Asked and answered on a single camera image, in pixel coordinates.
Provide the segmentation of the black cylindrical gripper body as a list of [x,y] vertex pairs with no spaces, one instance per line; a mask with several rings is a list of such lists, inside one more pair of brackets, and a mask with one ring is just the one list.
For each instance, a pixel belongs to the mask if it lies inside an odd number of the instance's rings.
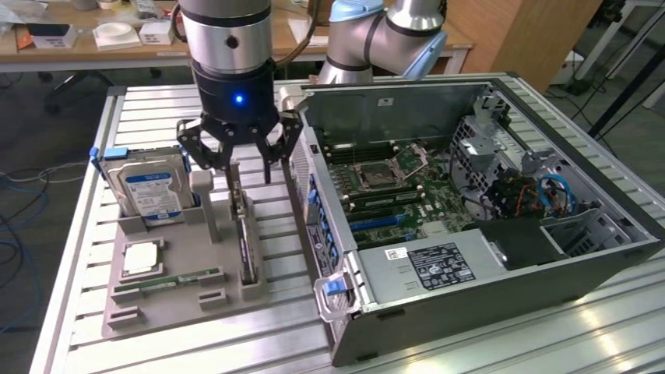
[[203,127],[215,137],[266,137],[280,120],[275,105],[272,61],[239,74],[218,73],[192,62],[200,92]]

